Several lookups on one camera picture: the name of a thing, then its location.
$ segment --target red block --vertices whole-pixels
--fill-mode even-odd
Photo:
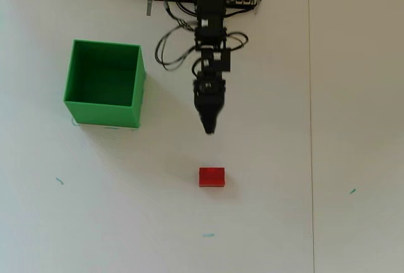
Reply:
[[[199,186],[225,186],[225,168],[200,167]]]

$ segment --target white tabletop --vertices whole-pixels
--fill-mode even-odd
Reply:
[[[145,11],[0,0],[0,272],[312,272],[308,0],[227,20],[250,43],[232,56],[214,136],[193,106],[197,55],[164,71],[154,47],[175,23],[161,3]],[[138,131],[72,124],[73,39],[142,46]],[[193,36],[170,44],[175,57]],[[201,166],[225,167],[226,187],[199,188]]]
[[[317,273],[404,271],[403,0],[310,0]]]

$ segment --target green open box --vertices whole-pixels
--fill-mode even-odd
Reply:
[[[139,45],[75,40],[64,103],[78,123],[138,128],[145,78]]]

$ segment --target metal bracket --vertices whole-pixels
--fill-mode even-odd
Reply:
[[[152,15],[152,3],[153,0],[147,0],[147,10],[146,10],[146,16],[151,16]]]

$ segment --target blue ink mark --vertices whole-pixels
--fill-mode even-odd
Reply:
[[[73,126],[80,126],[80,125],[74,120],[73,117],[71,118],[71,124],[72,124]]]
[[[63,181],[61,181],[59,178],[56,178],[56,180],[63,185]]]

